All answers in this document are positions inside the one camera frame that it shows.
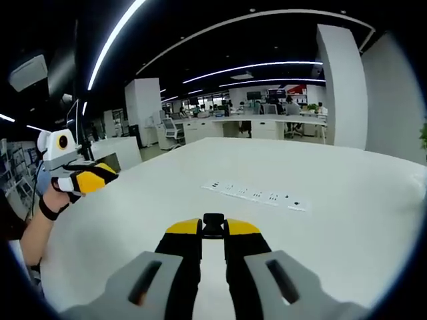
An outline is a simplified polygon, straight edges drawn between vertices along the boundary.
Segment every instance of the white table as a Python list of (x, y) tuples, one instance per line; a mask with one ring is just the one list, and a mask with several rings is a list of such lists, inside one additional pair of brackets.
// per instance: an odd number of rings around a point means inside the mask
[(102, 159), (115, 153), (122, 171), (135, 167), (142, 162), (136, 137), (100, 140), (95, 142), (91, 146), (91, 149), (95, 160)]
[[(372, 307), (402, 270), (422, 226), (425, 190), (414, 176), (424, 177), (425, 169), (359, 149), (293, 141), (209, 138), (186, 145), (123, 172), (59, 216), (41, 262), (46, 299), (57, 311), (86, 304), (113, 272), (154, 251), (170, 225), (224, 213), (256, 225), (273, 251), (283, 249), (316, 273), (333, 298)], [(290, 211), (202, 189), (210, 179), (290, 191), (312, 209)], [(203, 240), (194, 319), (234, 318), (225, 270), (224, 243)]]
[(178, 119), (173, 122), (177, 125), (183, 125), (185, 142), (191, 143), (204, 137), (232, 137), (233, 134), (228, 133), (230, 132), (230, 126), (226, 128), (224, 125), (240, 121), (251, 121), (253, 138), (275, 140), (284, 138), (284, 123), (319, 125), (322, 128), (323, 143), (326, 144), (324, 129), (328, 124), (315, 117), (303, 117), (301, 115), (232, 115), (220, 118)]

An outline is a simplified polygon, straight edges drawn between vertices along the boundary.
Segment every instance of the computer monitor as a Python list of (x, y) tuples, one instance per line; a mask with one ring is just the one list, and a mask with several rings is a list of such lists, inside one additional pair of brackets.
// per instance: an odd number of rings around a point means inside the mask
[(260, 100), (261, 92), (259, 91), (247, 92), (246, 97), (248, 98), (248, 100)]
[(270, 90), (268, 90), (268, 95), (270, 97), (286, 98), (286, 90), (285, 89), (270, 89)]

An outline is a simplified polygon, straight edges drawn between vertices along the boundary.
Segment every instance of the camera lens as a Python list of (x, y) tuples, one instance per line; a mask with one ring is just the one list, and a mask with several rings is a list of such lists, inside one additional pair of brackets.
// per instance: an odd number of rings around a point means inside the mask
[(67, 147), (67, 145), (68, 145), (68, 139), (67, 139), (67, 137), (64, 136), (64, 135), (60, 136), (60, 138), (59, 138), (59, 147), (61, 149), (65, 149)]

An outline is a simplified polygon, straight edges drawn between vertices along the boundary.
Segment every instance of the human hand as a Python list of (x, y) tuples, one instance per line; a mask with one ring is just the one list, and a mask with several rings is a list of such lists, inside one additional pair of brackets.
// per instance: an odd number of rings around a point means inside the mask
[(43, 195), (43, 200), (46, 206), (55, 213), (58, 213), (59, 210), (64, 208), (64, 206), (68, 205), (70, 202), (68, 194), (66, 192), (56, 191), (51, 183)]

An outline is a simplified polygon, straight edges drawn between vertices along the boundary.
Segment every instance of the office ceiling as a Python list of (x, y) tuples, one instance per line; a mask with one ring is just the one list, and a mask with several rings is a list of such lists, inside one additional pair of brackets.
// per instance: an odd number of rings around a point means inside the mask
[[(26, 57), (43, 53), (47, 66), (55, 49), (64, 42), (75, 20), (77, 28), (76, 91), (89, 99), (88, 117), (96, 117), (103, 110), (124, 107), (123, 88), (135, 77), (158, 77), (164, 98), (203, 89), (204, 93), (218, 91), (218, 85), (238, 82), (230, 76), (246, 70), (206, 77), (183, 85), (182, 82), (223, 69), (274, 61), (315, 61), (318, 52), (316, 25), (325, 23), (349, 28), (361, 45), (370, 29), (338, 17), (307, 13), (288, 13), (254, 17), (230, 23), (195, 37), (172, 49), (136, 73), (167, 48), (202, 29), (236, 17), (278, 9), (315, 9), (359, 19), (376, 28), (368, 48), (387, 29), (385, 16), (389, 12), (371, 6), (369, 10), (318, 5), (304, 7), (283, 1), (215, 0), (210, 5), (198, 0), (147, 0), (123, 28), (98, 73), (93, 90), (88, 95), (93, 66), (109, 34), (133, 0), (32, 1), (18, 7), (20, 16), (10, 28), (8, 72)], [(287, 65), (248, 69), (255, 79), (312, 78), (312, 66)], [(45, 84), (38, 83), (28, 92), (16, 93), (7, 88), (11, 101), (1, 112), (18, 120), (40, 127), (52, 128), (53, 120), (64, 116), (48, 100)]]

